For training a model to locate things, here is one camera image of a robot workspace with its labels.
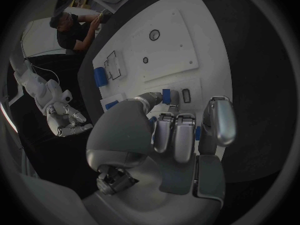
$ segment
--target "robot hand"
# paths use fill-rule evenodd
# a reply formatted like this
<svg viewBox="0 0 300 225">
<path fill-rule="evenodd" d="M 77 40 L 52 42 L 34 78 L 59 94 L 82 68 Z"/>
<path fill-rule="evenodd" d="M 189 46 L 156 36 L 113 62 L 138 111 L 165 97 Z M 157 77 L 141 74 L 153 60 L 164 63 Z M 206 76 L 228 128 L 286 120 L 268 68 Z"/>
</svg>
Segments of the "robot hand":
<svg viewBox="0 0 300 225">
<path fill-rule="evenodd" d="M 59 137 L 83 133 L 92 124 L 82 125 L 87 119 L 69 104 L 55 102 L 47 108 L 47 122 L 51 131 Z"/>
</svg>

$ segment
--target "man's hand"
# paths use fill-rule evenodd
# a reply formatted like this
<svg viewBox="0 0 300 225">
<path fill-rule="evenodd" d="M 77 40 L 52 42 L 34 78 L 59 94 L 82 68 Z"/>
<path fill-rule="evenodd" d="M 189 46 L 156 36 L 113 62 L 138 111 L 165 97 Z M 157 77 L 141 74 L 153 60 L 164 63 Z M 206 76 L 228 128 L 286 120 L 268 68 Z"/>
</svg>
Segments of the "man's hand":
<svg viewBox="0 0 300 225">
<path fill-rule="evenodd" d="M 97 16 L 97 18 L 95 18 L 91 23 L 90 23 L 90 29 L 93 29 L 94 31 L 97 30 L 97 28 L 100 25 L 100 19 L 99 16 Z"/>
</svg>

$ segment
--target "black t-shirt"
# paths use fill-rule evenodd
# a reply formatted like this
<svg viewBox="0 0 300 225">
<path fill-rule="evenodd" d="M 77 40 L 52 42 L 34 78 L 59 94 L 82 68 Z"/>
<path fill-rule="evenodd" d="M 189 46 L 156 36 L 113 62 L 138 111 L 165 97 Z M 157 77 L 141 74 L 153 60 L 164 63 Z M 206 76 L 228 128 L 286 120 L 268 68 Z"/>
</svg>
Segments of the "black t-shirt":
<svg viewBox="0 0 300 225">
<path fill-rule="evenodd" d="M 86 24 L 81 25 L 78 22 L 78 16 L 72 14 L 73 25 L 69 31 L 58 31 L 57 30 L 57 41 L 58 44 L 64 49 L 73 50 L 76 44 L 76 40 L 84 41 L 88 35 L 89 26 Z"/>
</svg>

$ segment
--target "white table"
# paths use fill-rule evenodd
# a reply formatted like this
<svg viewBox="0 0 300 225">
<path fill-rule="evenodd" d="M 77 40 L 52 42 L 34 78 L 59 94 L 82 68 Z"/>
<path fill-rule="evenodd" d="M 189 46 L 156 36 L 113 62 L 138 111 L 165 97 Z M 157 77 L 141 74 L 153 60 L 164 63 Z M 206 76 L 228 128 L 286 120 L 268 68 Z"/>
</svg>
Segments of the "white table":
<svg viewBox="0 0 300 225">
<path fill-rule="evenodd" d="M 149 20 L 149 15 L 172 9 L 177 9 L 184 20 L 194 47 L 198 68 L 145 82 L 142 78 L 143 71 L 135 59 L 132 34 Z M 163 85 L 168 88 L 168 85 L 179 81 L 199 80 L 202 101 L 198 101 L 199 109 L 194 110 L 197 126 L 201 124 L 203 111 L 211 97 L 227 96 L 232 101 L 232 79 L 226 48 L 217 24 L 202 0 L 160 0 L 147 7 L 119 29 L 101 49 L 93 61 L 94 69 L 103 67 L 102 61 L 114 50 L 122 51 L 127 75 L 120 80 L 109 81 L 108 85 L 99 88 L 104 99 L 117 94 L 125 94 L 129 99 L 147 92 L 149 88 Z M 167 108 L 162 104 L 148 117 L 157 117 L 160 111 L 165 109 L 166 112 Z M 224 148 L 218 147 L 216 155 L 222 159 L 224 151 Z"/>
</svg>

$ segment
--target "circular hole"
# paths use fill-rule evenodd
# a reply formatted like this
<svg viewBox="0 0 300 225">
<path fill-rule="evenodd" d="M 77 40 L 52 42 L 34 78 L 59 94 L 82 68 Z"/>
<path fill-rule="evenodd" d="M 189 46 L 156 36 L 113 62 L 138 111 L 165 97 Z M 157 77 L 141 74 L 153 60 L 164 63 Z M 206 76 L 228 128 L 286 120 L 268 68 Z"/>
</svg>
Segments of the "circular hole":
<svg viewBox="0 0 300 225">
<path fill-rule="evenodd" d="M 150 32 L 149 38 L 151 41 L 155 41 L 155 40 L 159 39 L 160 35 L 161 35 L 160 31 L 155 29 Z"/>
</svg>

